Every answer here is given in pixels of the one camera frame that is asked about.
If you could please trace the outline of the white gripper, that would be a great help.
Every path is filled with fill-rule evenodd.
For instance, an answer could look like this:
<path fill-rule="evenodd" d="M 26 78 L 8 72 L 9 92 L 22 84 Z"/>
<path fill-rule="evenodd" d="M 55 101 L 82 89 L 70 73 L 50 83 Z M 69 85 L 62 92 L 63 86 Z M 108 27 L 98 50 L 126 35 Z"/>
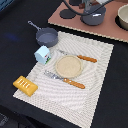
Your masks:
<path fill-rule="evenodd" d="M 84 0 L 84 3 L 84 11 L 87 13 L 94 12 L 99 6 L 99 3 L 96 0 Z"/>

